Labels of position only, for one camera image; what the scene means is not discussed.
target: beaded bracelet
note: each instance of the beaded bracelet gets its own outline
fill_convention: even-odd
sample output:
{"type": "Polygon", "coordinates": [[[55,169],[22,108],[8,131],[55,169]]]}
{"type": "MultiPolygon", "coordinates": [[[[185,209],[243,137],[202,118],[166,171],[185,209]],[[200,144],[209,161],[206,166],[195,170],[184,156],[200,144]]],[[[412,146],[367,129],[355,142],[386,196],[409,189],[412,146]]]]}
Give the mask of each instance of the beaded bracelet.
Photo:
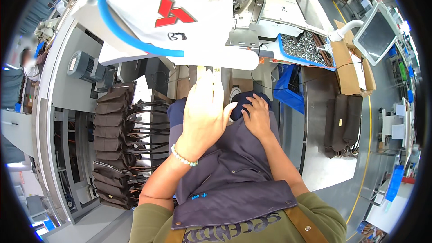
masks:
{"type": "Polygon", "coordinates": [[[182,156],[180,156],[180,155],[176,152],[175,145],[176,145],[176,144],[173,144],[173,145],[172,145],[172,147],[171,147],[171,151],[172,151],[172,153],[174,154],[174,156],[175,156],[177,159],[179,159],[182,163],[187,164],[187,165],[190,165],[190,166],[192,166],[192,167],[198,165],[198,161],[191,162],[191,161],[188,161],[187,159],[183,158],[182,156]]]}

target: dark blue cloth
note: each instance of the dark blue cloth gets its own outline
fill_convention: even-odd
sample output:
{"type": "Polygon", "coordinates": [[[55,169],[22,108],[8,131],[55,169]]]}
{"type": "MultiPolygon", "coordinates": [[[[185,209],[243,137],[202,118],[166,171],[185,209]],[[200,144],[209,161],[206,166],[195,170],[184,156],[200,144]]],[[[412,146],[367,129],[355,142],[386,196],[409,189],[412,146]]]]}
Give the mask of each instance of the dark blue cloth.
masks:
{"type": "MultiPolygon", "coordinates": [[[[234,121],[237,121],[239,118],[242,117],[241,110],[244,109],[244,104],[252,104],[250,101],[246,100],[246,97],[254,97],[253,94],[257,94],[259,97],[262,97],[265,101],[267,101],[267,104],[269,105],[269,111],[272,111],[271,102],[270,99],[267,97],[264,93],[259,93],[255,91],[247,91],[240,94],[235,95],[232,98],[232,102],[237,102],[237,106],[234,108],[234,110],[231,112],[231,119],[234,121]]],[[[184,109],[186,105],[187,97],[184,97],[183,99],[176,100],[173,104],[170,105],[168,108],[168,117],[169,117],[169,127],[172,128],[174,126],[177,126],[179,124],[183,124],[183,114],[184,109]]]]}

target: shoe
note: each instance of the shoe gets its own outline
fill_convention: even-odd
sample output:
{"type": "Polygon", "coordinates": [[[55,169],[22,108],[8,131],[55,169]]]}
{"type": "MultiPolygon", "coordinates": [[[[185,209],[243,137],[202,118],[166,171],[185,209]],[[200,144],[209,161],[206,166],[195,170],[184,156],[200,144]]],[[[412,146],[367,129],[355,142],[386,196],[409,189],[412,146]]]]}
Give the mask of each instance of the shoe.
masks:
{"type": "MultiPolygon", "coordinates": [[[[229,100],[230,100],[229,103],[232,102],[232,98],[234,98],[235,95],[240,94],[240,93],[241,93],[240,88],[239,88],[238,86],[234,86],[234,87],[231,89],[231,94],[230,94],[230,96],[229,96],[229,100]]],[[[228,118],[228,120],[229,120],[230,122],[234,122],[234,120],[231,119],[231,116],[228,118]]]]}

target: apron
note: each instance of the apron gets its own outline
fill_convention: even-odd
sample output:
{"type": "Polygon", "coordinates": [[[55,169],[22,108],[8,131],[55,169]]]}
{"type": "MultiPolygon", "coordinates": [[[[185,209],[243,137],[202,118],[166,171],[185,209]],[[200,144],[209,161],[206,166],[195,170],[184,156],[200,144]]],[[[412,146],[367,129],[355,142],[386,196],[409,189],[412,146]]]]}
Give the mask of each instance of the apron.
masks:
{"type": "MultiPolygon", "coordinates": [[[[276,118],[272,111],[269,115],[270,128],[280,143],[276,118]]],[[[183,124],[170,129],[169,148],[182,130],[183,124]]],[[[327,242],[299,209],[286,181],[273,180],[265,150],[243,118],[227,126],[199,165],[180,179],[175,195],[179,205],[166,242],[181,243],[188,227],[238,224],[282,209],[300,234],[306,232],[302,234],[306,242],[327,242]]]]}

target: blue hose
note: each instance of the blue hose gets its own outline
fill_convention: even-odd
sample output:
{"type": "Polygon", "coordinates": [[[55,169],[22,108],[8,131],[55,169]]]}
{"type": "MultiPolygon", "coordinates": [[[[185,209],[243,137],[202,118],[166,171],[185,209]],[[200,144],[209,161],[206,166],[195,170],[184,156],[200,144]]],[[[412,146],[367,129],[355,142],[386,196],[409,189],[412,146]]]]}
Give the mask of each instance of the blue hose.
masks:
{"type": "Polygon", "coordinates": [[[126,33],[114,20],[111,13],[108,10],[108,5],[106,0],[98,0],[98,9],[101,14],[102,20],[105,22],[107,27],[111,30],[114,35],[116,35],[120,40],[126,42],[127,44],[143,50],[147,53],[152,53],[158,56],[176,56],[183,57],[183,51],[169,50],[154,45],[144,43],[128,33],[126,33]]]}

